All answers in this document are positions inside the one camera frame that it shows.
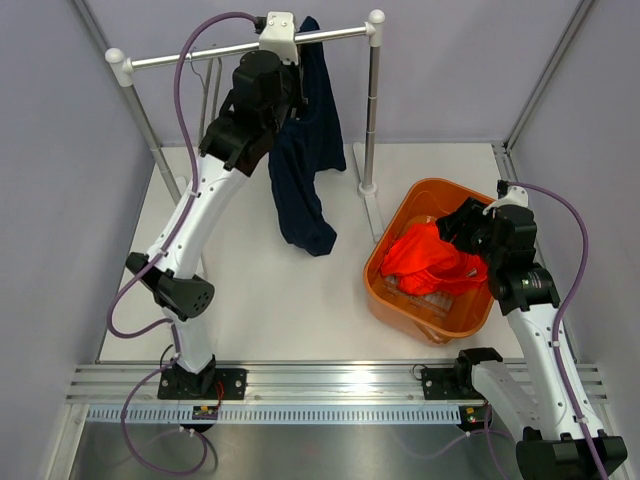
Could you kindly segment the orange mesh shorts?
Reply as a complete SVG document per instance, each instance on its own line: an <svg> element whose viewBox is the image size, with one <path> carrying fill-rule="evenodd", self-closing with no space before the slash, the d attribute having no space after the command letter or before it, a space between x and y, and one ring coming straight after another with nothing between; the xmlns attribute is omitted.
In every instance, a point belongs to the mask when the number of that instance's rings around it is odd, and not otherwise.
<svg viewBox="0 0 640 480"><path fill-rule="evenodd" d="M458 251L439 237L434 222L413 224L385 254L380 271L393 276L402 292L461 295L482 287L488 269L477 255Z"/></svg>

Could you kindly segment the beige hanger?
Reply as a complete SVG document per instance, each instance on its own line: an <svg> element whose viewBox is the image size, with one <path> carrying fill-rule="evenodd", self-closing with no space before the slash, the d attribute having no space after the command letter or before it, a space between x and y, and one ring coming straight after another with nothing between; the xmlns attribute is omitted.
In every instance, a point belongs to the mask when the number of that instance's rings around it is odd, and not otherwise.
<svg viewBox="0 0 640 480"><path fill-rule="evenodd" d="M209 59L206 69L201 74L195 67L194 61L189 61L192 73L199 79L202 97L196 138L192 141L194 147L203 140L207 126L214 120L217 112L221 80L223 73L223 61L221 58Z"/></svg>

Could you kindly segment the navy blue shorts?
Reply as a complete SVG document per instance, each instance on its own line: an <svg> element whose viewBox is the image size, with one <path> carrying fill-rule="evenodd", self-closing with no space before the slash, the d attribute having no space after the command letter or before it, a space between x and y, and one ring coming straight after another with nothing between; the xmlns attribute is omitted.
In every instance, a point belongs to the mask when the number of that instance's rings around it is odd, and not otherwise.
<svg viewBox="0 0 640 480"><path fill-rule="evenodd" d="M346 170L340 119L323 44L301 47L307 104L284 123L269 154L271 191L284 240L314 257L331 253L337 239L323 216L315 175Z"/></svg>

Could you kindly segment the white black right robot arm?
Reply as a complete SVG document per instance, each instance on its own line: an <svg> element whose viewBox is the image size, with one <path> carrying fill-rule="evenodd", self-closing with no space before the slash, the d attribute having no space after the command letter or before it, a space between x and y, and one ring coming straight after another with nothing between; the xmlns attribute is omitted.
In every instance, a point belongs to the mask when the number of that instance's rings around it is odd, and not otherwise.
<svg viewBox="0 0 640 480"><path fill-rule="evenodd" d="M486 265L489 291L518 340L534 393L490 348L475 350L454 370L454 388L466 397L481 394L497 412L516 443L523 478L609 478L628 451L606 432L573 362L554 280L535 259L533 212L526 202L486 205L469 197L436 225L443 241Z"/></svg>

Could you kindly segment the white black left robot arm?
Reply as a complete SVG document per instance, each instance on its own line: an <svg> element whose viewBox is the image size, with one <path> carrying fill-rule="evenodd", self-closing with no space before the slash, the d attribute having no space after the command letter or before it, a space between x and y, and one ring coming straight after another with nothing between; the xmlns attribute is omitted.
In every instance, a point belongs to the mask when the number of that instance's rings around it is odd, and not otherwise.
<svg viewBox="0 0 640 480"><path fill-rule="evenodd" d="M224 209L303 103L297 62L268 50L243 55L200 142L196 171L176 210L155 243L126 260L152 293L174 338L174 358L161 373L163 400L212 400L226 388L234 399L244 396L243 370L216 370L204 318L215 289L196 270Z"/></svg>

